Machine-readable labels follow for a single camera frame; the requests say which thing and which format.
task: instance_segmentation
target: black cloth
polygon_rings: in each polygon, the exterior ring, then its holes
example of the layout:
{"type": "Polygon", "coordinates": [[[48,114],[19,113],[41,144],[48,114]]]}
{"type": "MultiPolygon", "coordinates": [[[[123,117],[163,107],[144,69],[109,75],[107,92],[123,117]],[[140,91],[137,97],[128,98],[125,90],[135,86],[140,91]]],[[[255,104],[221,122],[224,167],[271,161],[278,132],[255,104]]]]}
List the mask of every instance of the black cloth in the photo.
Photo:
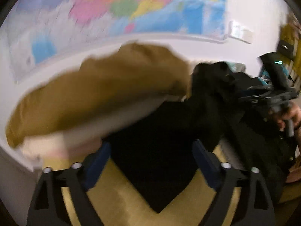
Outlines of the black cloth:
{"type": "Polygon", "coordinates": [[[253,85],[261,82],[231,72],[224,62],[199,64],[189,99],[165,102],[105,139],[112,145],[114,162],[153,210],[162,211],[190,183],[197,169],[192,142],[199,139],[212,152],[223,136],[233,142],[246,168],[263,171],[272,198],[278,199],[293,146],[280,139],[277,127],[263,122],[256,110],[238,104],[236,93],[253,85]]]}

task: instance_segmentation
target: human hand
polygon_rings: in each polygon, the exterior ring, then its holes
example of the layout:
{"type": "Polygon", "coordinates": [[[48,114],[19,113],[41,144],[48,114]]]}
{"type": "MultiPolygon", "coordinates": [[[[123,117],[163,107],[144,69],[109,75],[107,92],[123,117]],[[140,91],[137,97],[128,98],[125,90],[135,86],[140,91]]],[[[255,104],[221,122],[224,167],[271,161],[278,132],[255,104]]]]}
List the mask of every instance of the human hand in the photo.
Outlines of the human hand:
{"type": "Polygon", "coordinates": [[[275,114],[274,118],[281,131],[283,131],[285,128],[284,121],[289,119],[292,119],[294,128],[296,128],[301,123],[301,109],[296,103],[291,101],[289,109],[285,113],[275,114]]]}

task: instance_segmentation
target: black garment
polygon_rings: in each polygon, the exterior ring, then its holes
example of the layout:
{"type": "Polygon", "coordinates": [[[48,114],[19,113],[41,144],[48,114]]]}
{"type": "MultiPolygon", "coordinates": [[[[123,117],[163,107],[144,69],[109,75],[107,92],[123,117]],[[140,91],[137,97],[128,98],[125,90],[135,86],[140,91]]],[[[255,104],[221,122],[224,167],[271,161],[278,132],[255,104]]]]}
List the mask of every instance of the black garment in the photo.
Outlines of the black garment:
{"type": "Polygon", "coordinates": [[[261,82],[231,72],[224,62],[199,64],[188,100],[165,102],[148,117],[106,138],[114,162],[156,212],[195,174],[192,142],[200,139],[212,152],[224,135],[233,142],[244,167],[258,167],[271,197],[279,199],[294,144],[281,140],[277,127],[264,122],[256,110],[240,108],[236,93],[253,85],[261,82]]]}

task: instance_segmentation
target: colorful wall map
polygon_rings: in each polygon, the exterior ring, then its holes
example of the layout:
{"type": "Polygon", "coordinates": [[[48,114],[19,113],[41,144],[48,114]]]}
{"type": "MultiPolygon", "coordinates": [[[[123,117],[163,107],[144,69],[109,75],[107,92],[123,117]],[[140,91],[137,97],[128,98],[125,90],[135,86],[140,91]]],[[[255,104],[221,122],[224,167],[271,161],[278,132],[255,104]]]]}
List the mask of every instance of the colorful wall map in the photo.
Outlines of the colorful wall map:
{"type": "Polygon", "coordinates": [[[56,54],[129,33],[222,40],[225,0],[18,0],[3,26],[20,80],[56,54]]]}

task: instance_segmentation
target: brown cloth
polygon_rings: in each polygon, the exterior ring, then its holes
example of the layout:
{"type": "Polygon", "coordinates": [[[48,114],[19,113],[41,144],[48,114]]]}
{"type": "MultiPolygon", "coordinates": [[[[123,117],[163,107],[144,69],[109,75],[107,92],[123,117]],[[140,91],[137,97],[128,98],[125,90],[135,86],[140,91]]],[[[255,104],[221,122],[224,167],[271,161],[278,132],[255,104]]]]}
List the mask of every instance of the brown cloth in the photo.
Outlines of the brown cloth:
{"type": "Polygon", "coordinates": [[[25,137],[69,129],[147,96],[181,98],[189,86],[188,65],[169,49],[127,44],[27,94],[7,124],[7,141],[16,147],[25,137]]]}

